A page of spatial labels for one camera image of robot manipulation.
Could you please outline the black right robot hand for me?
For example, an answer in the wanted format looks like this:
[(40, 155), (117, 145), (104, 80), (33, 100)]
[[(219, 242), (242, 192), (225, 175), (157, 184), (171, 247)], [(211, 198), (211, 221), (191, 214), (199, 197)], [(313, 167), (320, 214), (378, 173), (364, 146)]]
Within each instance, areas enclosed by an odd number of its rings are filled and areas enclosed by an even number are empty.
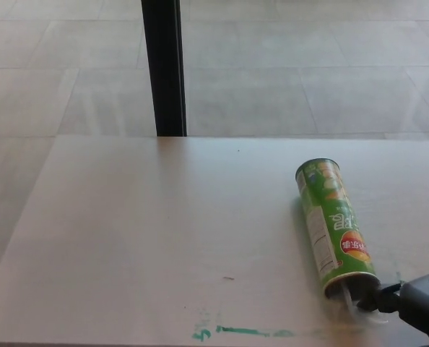
[(364, 312), (397, 312), (401, 320), (429, 337), (429, 275), (379, 285), (359, 300), (357, 308)]

